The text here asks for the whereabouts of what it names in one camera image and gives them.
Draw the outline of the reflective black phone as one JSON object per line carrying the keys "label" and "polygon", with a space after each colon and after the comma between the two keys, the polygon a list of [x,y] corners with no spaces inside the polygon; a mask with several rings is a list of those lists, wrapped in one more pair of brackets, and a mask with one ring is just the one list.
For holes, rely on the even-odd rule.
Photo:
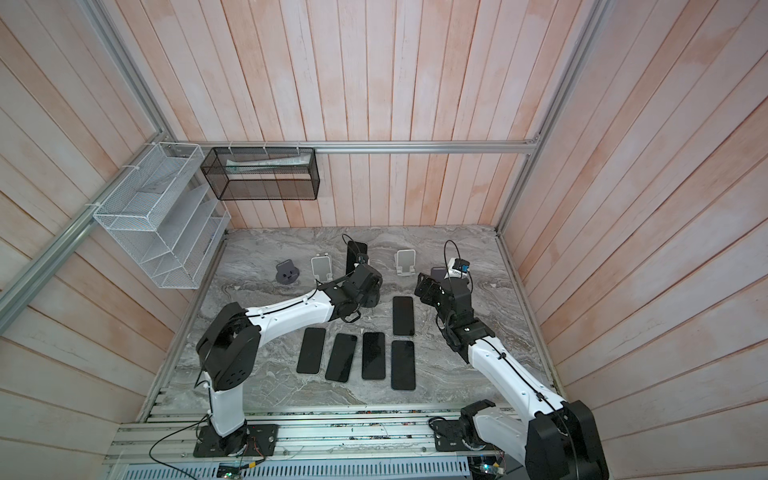
{"label": "reflective black phone", "polygon": [[395,296],[392,300],[393,334],[397,336],[413,336],[414,302],[411,296]]}

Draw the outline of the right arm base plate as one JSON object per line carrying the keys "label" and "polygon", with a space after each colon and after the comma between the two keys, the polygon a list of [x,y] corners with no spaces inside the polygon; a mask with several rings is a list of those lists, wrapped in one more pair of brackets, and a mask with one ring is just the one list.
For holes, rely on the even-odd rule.
{"label": "right arm base plate", "polygon": [[511,420],[501,417],[480,415],[469,420],[433,417],[427,425],[434,434],[438,452],[502,450],[514,453],[523,446],[519,429]]}

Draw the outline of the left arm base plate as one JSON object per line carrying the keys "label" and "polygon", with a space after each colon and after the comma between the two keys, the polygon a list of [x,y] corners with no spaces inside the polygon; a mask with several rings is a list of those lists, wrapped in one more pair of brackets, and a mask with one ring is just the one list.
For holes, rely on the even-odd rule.
{"label": "left arm base plate", "polygon": [[197,435],[194,458],[228,456],[269,457],[274,454],[278,438],[277,424],[243,424],[227,436],[220,436],[206,424]]}

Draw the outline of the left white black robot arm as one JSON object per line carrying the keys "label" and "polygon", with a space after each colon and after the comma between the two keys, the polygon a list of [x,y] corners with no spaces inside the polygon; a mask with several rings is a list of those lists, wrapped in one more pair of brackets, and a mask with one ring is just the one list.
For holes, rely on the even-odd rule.
{"label": "left white black robot arm", "polygon": [[208,388],[209,425],[228,438],[247,424],[242,384],[251,375],[261,346],[296,330],[337,319],[354,322],[359,310],[379,303],[383,283],[367,264],[311,292],[264,307],[232,302],[219,312],[196,345],[201,379]]}

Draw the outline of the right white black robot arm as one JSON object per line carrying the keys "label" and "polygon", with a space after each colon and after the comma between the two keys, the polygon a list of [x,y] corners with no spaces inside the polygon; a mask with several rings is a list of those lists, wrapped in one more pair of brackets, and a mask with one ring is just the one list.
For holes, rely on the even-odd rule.
{"label": "right white black robot arm", "polygon": [[469,280],[418,276],[414,295],[433,307],[443,338],[482,373],[511,405],[513,416],[493,403],[462,411],[463,441],[491,444],[520,463],[530,479],[608,479],[608,464],[593,412],[566,401],[529,373],[472,308]]}

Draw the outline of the white folding phone stand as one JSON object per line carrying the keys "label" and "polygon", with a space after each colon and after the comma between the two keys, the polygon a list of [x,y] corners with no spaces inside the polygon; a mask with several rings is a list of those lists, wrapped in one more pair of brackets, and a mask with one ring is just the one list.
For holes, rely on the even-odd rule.
{"label": "white folding phone stand", "polygon": [[334,278],[331,257],[327,254],[313,257],[311,270],[313,277],[320,284],[330,282]]}

